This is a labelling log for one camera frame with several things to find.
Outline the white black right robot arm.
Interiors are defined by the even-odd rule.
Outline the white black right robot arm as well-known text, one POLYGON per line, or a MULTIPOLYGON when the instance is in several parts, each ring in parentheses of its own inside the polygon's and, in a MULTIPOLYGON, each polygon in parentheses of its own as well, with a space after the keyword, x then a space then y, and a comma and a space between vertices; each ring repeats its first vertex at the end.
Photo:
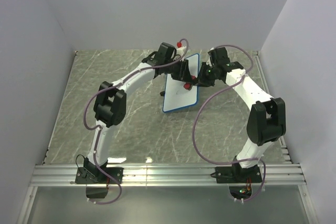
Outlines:
POLYGON ((232 177, 238 182, 250 176, 266 149, 286 132, 286 105, 283 99, 274 98, 265 92, 248 75, 252 68, 245 69, 239 62, 231 61, 226 46, 212 48, 209 59, 202 63, 196 83, 209 87, 216 80, 223 81, 227 87, 211 95, 204 103, 217 95, 234 90, 249 109, 246 125, 248 139, 242 150, 232 161, 232 177))

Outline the blue framed small whiteboard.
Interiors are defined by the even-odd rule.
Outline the blue framed small whiteboard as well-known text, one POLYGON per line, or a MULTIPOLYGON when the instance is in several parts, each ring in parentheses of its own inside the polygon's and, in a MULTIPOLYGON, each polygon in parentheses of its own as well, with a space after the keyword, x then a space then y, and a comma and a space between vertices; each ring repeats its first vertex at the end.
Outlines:
MULTIPOLYGON (((200 66, 200 54, 196 53, 186 58, 192 77, 197 77, 200 66)), ((165 94, 163 99, 164 113, 194 106, 198 102, 198 87, 192 86, 190 90, 184 88, 185 82, 173 80, 171 75, 166 76, 165 94)))

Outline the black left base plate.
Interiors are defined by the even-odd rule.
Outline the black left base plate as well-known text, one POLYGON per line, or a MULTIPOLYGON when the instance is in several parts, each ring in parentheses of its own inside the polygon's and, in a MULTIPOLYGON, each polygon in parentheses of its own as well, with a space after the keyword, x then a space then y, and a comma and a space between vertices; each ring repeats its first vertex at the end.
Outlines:
MULTIPOLYGON (((116 184, 114 180, 111 180, 111 178, 97 170, 97 168, 95 169, 96 172, 98 172, 96 175, 87 171, 84 167, 79 167, 77 169, 75 184, 116 184)), ((113 177, 119 184, 122 182, 122 167, 107 167, 104 171, 109 174, 109 176, 113 177)))

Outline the red whiteboard eraser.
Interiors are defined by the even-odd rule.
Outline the red whiteboard eraser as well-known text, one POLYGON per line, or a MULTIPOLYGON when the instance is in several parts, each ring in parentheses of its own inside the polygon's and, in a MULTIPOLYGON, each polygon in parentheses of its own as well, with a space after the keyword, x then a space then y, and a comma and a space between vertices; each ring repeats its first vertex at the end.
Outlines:
POLYGON ((186 90, 190 90, 192 88, 192 85, 190 83, 185 83, 183 85, 183 88, 186 89, 186 90))

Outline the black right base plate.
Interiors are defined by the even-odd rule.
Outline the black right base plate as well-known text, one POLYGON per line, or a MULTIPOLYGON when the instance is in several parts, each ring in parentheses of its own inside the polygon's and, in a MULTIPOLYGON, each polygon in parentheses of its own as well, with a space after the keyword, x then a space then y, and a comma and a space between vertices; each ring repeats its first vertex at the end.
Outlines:
POLYGON ((232 166, 215 167, 215 171, 210 174, 216 179, 218 184, 242 184, 242 183, 261 183, 262 177, 260 168, 255 165, 251 168, 241 168, 239 164, 232 166))

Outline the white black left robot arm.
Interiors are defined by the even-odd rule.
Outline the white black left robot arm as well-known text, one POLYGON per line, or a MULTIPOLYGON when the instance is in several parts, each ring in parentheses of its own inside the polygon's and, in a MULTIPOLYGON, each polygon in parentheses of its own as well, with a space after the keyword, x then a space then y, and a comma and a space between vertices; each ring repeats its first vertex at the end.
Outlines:
POLYGON ((185 38, 178 41, 176 46, 161 43, 157 51, 143 58, 125 77, 112 83, 103 82, 99 91, 90 99, 94 102, 96 124, 90 127, 84 121, 84 126, 90 131, 95 131, 95 139, 88 156, 84 159, 83 167, 94 183, 100 183, 106 178, 107 145, 110 143, 108 135, 124 119, 128 96, 161 74, 170 75, 189 90, 196 85, 196 77, 190 73, 188 61, 185 59, 188 48, 185 38))

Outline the aluminium mounting rail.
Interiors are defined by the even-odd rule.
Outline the aluminium mounting rail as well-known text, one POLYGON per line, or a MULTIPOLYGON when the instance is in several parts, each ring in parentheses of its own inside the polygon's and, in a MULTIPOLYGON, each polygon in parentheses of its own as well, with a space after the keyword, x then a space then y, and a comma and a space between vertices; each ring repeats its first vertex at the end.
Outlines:
MULTIPOLYGON (((178 164, 109 164, 108 167, 122 167, 122 187, 151 186, 217 186, 211 177, 215 166, 205 163, 178 164)), ((37 165, 31 177, 30 186, 67 187, 75 183, 76 165, 37 165)), ((299 164, 267 164, 266 186, 305 185, 306 180, 299 164)))

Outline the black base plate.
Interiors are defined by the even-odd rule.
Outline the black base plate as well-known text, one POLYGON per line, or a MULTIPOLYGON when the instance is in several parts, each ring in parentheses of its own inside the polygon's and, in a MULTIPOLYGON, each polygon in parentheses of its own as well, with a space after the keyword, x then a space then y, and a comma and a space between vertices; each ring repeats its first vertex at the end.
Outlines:
MULTIPOLYGON (((96 175, 87 171, 84 167, 79 167, 77 169, 75 184, 116 184, 114 180, 111 180, 111 178, 97 170, 97 168, 95 169, 96 172, 98 172, 96 175)), ((113 177, 119 184, 122 182, 122 167, 107 167, 104 171, 109 174, 109 176, 113 177)))
POLYGON ((251 168, 241 168, 239 164, 232 166, 215 167, 215 171, 210 174, 216 179, 218 184, 242 184, 242 183, 261 183, 262 177, 260 168, 255 165, 251 168))

